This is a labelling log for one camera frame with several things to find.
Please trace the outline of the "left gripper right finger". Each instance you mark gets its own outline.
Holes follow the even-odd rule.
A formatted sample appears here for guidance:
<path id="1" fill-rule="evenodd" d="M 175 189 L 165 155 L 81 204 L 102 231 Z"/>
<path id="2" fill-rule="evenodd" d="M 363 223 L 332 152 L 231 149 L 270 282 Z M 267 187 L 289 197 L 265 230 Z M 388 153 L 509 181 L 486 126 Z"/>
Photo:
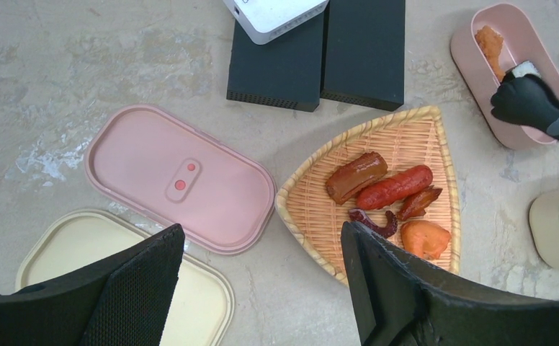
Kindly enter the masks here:
<path id="1" fill-rule="evenodd" d="M 559 345 L 559 301 L 461 278 L 358 222 L 341 245 L 362 345 Z"/>

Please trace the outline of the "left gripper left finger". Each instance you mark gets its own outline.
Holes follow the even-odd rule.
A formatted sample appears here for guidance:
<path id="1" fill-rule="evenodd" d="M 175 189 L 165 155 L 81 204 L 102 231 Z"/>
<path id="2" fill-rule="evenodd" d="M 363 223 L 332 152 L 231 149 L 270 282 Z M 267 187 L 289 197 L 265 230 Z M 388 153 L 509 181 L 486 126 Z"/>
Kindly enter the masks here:
<path id="1" fill-rule="evenodd" d="M 0 345 L 159 345 L 184 253 L 179 224 L 0 295 Z"/>

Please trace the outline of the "woven bamboo basket tray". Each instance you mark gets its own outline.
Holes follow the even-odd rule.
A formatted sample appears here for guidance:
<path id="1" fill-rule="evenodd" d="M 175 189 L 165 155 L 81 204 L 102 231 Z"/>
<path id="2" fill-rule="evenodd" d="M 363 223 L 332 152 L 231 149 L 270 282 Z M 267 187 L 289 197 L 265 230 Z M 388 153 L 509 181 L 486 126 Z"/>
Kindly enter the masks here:
<path id="1" fill-rule="evenodd" d="M 448 230 L 452 238 L 432 264 L 457 274 L 460 270 L 461 224 L 457 179 L 442 114 L 436 106 L 396 112 L 357 125 L 320 147 L 279 188 L 276 210 L 301 247 L 330 276 L 346 285 L 341 227 L 355 207 L 352 198 L 336 204 L 326 181 L 340 167 L 365 152 L 378 152 L 392 176 L 425 164 L 433 172 L 439 198 L 426 208 L 425 220 Z"/>

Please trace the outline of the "black metal tongs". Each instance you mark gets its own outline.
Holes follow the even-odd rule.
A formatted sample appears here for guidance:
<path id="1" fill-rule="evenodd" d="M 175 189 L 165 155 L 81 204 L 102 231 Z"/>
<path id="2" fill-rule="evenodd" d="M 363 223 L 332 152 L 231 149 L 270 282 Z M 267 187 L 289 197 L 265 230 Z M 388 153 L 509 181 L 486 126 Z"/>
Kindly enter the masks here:
<path id="1" fill-rule="evenodd" d="M 535 128 L 559 141 L 559 99 L 540 77 L 527 74 L 502 83 L 491 105 L 496 119 Z"/>

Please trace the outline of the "black rice roll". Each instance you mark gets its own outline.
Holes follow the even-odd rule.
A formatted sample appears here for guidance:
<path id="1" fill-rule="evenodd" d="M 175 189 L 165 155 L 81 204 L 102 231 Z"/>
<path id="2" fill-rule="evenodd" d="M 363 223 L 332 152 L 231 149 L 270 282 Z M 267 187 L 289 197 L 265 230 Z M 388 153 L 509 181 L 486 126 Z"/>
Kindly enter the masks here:
<path id="1" fill-rule="evenodd" d="M 501 83 L 509 82 L 513 79 L 521 78 L 527 75 L 533 75 L 539 78 L 541 77 L 540 72 L 537 70 L 537 68 L 531 61 L 524 61 L 516 65 L 515 67 L 509 69 L 505 73 L 503 79 L 501 80 Z"/>

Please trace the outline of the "fried chicken piece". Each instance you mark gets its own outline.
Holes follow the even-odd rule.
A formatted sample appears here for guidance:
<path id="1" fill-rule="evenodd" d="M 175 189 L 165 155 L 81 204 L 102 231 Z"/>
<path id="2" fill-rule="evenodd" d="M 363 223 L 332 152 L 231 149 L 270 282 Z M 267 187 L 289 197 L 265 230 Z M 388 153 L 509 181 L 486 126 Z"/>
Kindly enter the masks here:
<path id="1" fill-rule="evenodd" d="M 475 41 L 488 65 L 499 82 L 503 81 L 505 70 L 500 67 L 499 57 L 503 48 L 503 37 L 490 26 L 484 25 L 475 34 Z"/>

